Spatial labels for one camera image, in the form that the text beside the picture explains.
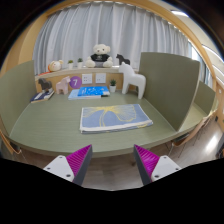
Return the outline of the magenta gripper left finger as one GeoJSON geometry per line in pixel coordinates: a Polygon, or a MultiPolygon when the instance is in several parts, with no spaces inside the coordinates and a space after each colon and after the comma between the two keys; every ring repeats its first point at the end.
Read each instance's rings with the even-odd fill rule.
{"type": "Polygon", "coordinates": [[[88,145],[68,156],[57,156],[44,170],[81,186],[91,158],[92,146],[88,145]]]}

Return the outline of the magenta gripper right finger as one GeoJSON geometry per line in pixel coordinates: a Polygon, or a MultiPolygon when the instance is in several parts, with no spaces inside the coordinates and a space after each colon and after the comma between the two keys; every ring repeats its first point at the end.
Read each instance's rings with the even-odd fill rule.
{"type": "Polygon", "coordinates": [[[181,170],[167,155],[157,156],[138,145],[134,146],[133,153],[144,185],[181,170]]]}

